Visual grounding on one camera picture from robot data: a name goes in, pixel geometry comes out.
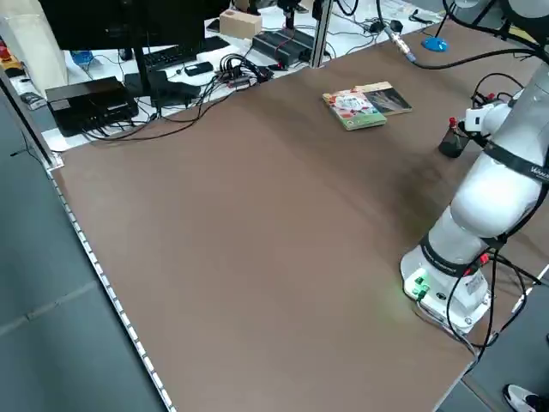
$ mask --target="keyboard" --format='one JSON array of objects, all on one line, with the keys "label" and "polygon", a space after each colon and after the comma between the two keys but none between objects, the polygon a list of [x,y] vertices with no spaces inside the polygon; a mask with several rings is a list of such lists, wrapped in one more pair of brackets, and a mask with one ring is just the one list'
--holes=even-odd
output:
[{"label": "keyboard", "polygon": [[146,54],[145,65],[149,71],[162,70],[177,64],[192,62],[196,60],[198,53],[211,52],[228,45],[221,37],[208,37],[195,47],[175,45],[174,47]]}]

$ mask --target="black electronic box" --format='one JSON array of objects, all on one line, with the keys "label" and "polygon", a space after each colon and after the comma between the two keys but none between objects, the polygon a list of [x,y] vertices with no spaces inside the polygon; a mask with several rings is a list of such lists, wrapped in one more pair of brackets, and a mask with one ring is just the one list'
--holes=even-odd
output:
[{"label": "black electronic box", "polygon": [[45,91],[48,107],[63,136],[130,121],[139,108],[116,77]]}]

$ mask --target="metal frame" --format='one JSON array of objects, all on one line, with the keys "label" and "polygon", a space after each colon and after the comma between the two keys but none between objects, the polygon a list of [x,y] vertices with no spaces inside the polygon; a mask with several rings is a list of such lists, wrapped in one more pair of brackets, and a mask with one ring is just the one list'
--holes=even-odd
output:
[{"label": "metal frame", "polygon": [[309,62],[309,65],[315,69],[321,67],[323,62],[324,50],[326,50],[329,18],[332,15],[333,5],[334,0],[322,0],[323,13],[321,19],[317,22],[315,41],[312,45],[311,61]]},{"label": "metal frame", "polygon": [[17,94],[11,84],[11,80],[2,68],[0,68],[0,90],[2,91],[2,93],[0,93],[0,99],[4,100],[9,115],[14,119],[15,124],[24,134],[27,142],[32,145],[39,160],[44,164],[44,167],[47,170],[52,170],[63,166],[61,157],[55,156],[48,147],[40,129],[36,123],[34,123],[33,118],[21,101],[19,94]]}]

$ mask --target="cardboard box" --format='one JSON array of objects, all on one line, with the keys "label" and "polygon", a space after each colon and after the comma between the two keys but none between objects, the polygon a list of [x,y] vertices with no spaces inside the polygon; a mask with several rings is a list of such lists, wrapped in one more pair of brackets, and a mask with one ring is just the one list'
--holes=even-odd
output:
[{"label": "cardboard box", "polygon": [[262,17],[237,10],[225,10],[220,15],[220,33],[238,39],[252,39],[262,31]]}]

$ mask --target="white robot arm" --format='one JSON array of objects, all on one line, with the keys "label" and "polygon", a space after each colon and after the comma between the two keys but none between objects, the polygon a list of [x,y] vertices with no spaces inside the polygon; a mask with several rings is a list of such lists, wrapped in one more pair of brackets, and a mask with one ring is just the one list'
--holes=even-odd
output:
[{"label": "white robot arm", "polygon": [[[511,21],[545,43],[549,0],[501,3]],[[401,260],[405,293],[415,300],[421,294],[426,310],[445,323],[449,315],[462,333],[473,328],[492,302],[486,279],[477,270],[486,262],[483,251],[512,231],[549,181],[543,169],[549,147],[549,66],[541,64],[512,109],[485,107],[468,113],[467,124],[469,131],[489,132],[492,139],[433,228]],[[521,166],[530,167],[531,173],[519,173],[501,161],[502,153],[524,161]]]}]

